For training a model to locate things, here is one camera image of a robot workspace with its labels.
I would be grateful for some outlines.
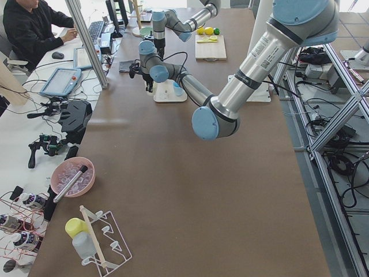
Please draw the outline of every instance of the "keyboard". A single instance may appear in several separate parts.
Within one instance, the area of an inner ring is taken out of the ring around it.
[[[98,44],[97,39],[100,37],[101,32],[103,31],[104,21],[95,21],[90,24],[88,27],[88,32],[91,36],[93,44]]]

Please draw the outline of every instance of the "lemon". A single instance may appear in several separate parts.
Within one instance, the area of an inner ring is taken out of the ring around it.
[[[202,35],[204,33],[204,28],[200,27],[196,30],[196,32],[197,32],[198,35]]]
[[[205,33],[208,35],[208,36],[211,36],[213,33],[214,33],[214,29],[212,27],[206,27],[205,28]]]

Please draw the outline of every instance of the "person's hand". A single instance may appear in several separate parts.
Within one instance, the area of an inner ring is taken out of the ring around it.
[[[64,43],[69,42],[77,37],[77,29],[68,29],[67,33],[61,37]]]

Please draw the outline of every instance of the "yellow lid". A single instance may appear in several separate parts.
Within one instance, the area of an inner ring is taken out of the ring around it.
[[[71,218],[65,224],[65,232],[71,237],[74,238],[78,233],[85,231],[88,233],[87,224],[82,219],[79,218]]]

